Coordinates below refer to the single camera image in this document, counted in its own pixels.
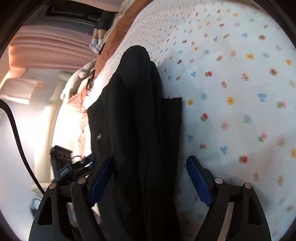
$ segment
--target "person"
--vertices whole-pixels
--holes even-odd
[[[95,23],[93,38],[89,45],[89,47],[95,54],[99,53],[100,48],[104,43],[104,36],[111,26],[114,15],[115,12],[103,10],[101,18],[99,18],[98,21]]]

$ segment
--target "black cable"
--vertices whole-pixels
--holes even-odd
[[[74,156],[74,157],[72,157],[72,159],[74,159],[75,157],[81,157],[81,156]]]
[[[12,111],[10,109],[10,107],[8,106],[8,104],[0,99],[0,108],[3,109],[5,111],[5,113],[7,114],[7,117],[9,119],[12,131],[13,131],[13,135],[15,136],[15,142],[17,144],[17,148],[18,151],[20,153],[20,156],[22,158],[22,161],[27,169],[27,171],[29,172],[31,178],[33,179],[33,181],[35,182],[36,186],[39,188],[40,192],[44,195],[45,191],[43,190],[43,188],[41,187],[40,183],[38,182],[37,178],[35,177],[32,169],[30,168],[30,165],[28,164],[28,161],[26,159],[24,150],[22,149],[22,144],[20,142],[20,137],[17,131],[17,126],[15,124],[15,119],[13,117]]]

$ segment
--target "stuffed animal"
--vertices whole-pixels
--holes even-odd
[[[81,82],[87,78],[90,74],[90,71],[93,69],[96,63],[96,59],[90,61],[81,69],[77,70],[68,80],[65,88],[63,89],[60,98],[68,101],[73,95],[78,91],[78,88]]]

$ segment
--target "black jacket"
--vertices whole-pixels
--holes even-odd
[[[179,241],[173,191],[181,98],[162,99],[157,68],[133,46],[88,109],[96,167],[112,156],[115,170],[100,201],[107,240]]]

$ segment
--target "child's foot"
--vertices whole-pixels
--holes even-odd
[[[91,40],[91,44],[89,45],[89,47],[91,48],[91,50],[95,53],[95,54],[99,54],[99,50],[97,49],[96,45],[98,44],[98,40],[97,39],[92,39]]]
[[[100,49],[103,43],[104,43],[104,40],[103,39],[99,39],[98,40],[98,44],[96,45],[96,48],[97,49]]]

